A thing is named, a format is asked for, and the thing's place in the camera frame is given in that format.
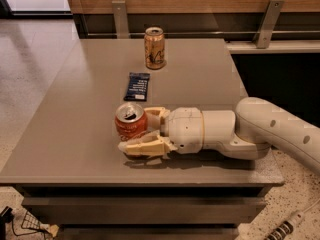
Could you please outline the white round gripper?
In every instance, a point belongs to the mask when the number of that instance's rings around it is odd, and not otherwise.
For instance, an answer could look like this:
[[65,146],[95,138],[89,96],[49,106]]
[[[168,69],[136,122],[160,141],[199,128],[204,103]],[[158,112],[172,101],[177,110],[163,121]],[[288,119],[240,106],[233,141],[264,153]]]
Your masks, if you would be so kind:
[[128,156],[164,156],[171,151],[179,154],[198,153],[203,145],[202,112],[193,108],[177,108],[169,111],[165,107],[144,109],[148,127],[155,131],[140,138],[120,142],[118,148]]

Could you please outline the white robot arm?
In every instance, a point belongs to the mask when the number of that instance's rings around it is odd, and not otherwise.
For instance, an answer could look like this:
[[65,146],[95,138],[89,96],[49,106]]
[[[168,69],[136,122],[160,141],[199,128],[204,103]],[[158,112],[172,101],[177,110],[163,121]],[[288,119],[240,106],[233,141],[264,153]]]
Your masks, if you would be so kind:
[[115,125],[118,148],[131,157],[215,150],[229,158],[257,160],[274,146],[320,173],[320,129],[260,98],[244,98],[233,111],[170,111],[128,102],[116,110]]

